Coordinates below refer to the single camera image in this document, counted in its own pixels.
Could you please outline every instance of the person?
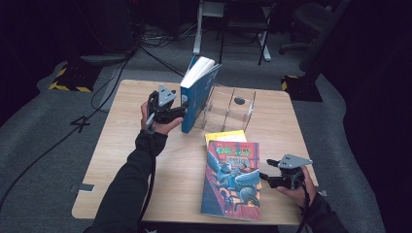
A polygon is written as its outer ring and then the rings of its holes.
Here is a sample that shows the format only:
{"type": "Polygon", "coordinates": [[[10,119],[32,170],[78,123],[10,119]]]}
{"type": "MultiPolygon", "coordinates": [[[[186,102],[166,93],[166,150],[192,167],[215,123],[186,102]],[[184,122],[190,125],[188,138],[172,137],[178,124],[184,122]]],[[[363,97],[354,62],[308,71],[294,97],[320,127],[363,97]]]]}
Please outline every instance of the person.
{"type": "MultiPolygon", "coordinates": [[[[152,171],[153,153],[150,139],[152,137],[154,142],[154,155],[158,156],[166,146],[168,133],[183,121],[178,117],[167,124],[154,122],[154,134],[150,135],[146,133],[147,107],[147,102],[141,105],[141,130],[135,140],[136,149],[127,157],[126,163],[121,166],[109,185],[93,224],[84,231],[85,233],[136,233],[139,230],[142,232],[142,229],[138,229],[137,221],[149,189],[148,179],[152,171]]],[[[302,167],[302,170],[311,197],[308,223],[315,229],[313,232],[346,232],[337,215],[316,192],[306,167],[302,167]]],[[[300,207],[304,205],[302,189],[288,190],[278,187],[278,190],[290,196],[300,207]]]]}

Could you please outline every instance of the wooden table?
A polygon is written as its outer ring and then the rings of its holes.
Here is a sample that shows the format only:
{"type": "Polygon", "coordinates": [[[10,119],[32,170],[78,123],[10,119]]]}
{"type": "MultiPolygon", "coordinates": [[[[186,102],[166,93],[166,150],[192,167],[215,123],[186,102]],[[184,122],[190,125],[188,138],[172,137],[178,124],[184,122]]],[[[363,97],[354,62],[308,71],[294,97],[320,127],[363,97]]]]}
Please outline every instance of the wooden table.
{"type": "MultiPolygon", "coordinates": [[[[121,82],[100,135],[83,183],[94,184],[92,192],[80,192],[72,214],[94,218],[110,182],[134,150],[140,130],[140,105],[147,101],[158,82],[126,80],[121,82]]],[[[178,83],[163,83],[176,89],[178,83]]],[[[289,95],[283,91],[256,90],[252,118],[246,130],[250,142],[260,144],[260,171],[279,175],[266,159],[280,160],[285,153],[309,157],[289,95]]],[[[299,224],[300,210],[294,202],[262,181],[261,221],[248,222],[200,214],[206,168],[205,131],[193,128],[188,134],[180,126],[169,133],[166,148],[157,158],[154,193],[146,211],[146,221],[236,224],[299,224]]],[[[312,166],[308,166],[317,185],[312,166]]]]}

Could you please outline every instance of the book cover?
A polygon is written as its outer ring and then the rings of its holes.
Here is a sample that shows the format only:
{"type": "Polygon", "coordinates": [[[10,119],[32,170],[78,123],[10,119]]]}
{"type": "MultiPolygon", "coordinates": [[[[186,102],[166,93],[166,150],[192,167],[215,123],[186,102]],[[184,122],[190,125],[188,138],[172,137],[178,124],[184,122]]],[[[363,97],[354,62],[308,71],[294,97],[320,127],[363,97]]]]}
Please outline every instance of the book cover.
{"type": "Polygon", "coordinates": [[[189,133],[206,106],[210,90],[221,65],[206,57],[199,57],[190,63],[187,74],[181,82],[182,105],[189,101],[187,113],[182,122],[182,132],[189,133]]]}
{"type": "Polygon", "coordinates": [[[260,221],[259,146],[210,141],[201,214],[260,221]]]}
{"type": "Polygon", "coordinates": [[[206,146],[209,145],[209,141],[225,141],[225,142],[247,142],[245,131],[232,130],[217,133],[206,133],[205,134],[206,146]]]}

